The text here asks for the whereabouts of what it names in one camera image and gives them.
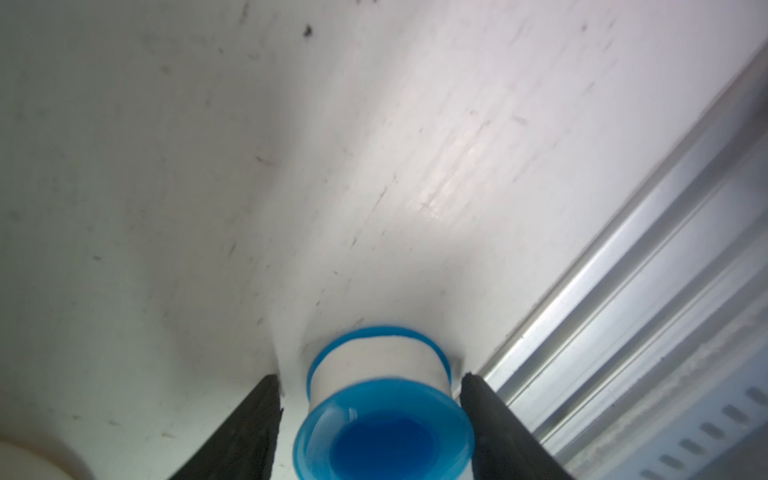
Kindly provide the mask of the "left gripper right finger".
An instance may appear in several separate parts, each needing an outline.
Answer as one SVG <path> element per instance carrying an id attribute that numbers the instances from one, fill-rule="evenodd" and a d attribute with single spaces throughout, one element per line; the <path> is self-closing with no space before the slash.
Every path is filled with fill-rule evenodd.
<path id="1" fill-rule="evenodd" d="M 475 435 L 476 479 L 572 479 L 481 376 L 468 373 L 462 378 L 459 399 Z"/>

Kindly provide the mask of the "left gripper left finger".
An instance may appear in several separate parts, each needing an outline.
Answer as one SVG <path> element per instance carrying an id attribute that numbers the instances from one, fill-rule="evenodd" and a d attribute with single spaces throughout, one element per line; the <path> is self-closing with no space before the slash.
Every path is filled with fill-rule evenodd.
<path id="1" fill-rule="evenodd" d="M 270 479 L 282 413 L 278 376 L 267 375 L 171 479 Z"/>

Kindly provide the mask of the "blue sealing tape roll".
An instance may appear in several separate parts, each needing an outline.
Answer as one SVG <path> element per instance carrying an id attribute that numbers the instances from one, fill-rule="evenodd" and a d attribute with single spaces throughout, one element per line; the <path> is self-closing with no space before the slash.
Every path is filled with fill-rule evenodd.
<path id="1" fill-rule="evenodd" d="M 314 358 L 306 389 L 292 452 L 300 479 L 458 479 L 471 461 L 474 431 L 448 357 L 422 333 L 345 333 Z"/>

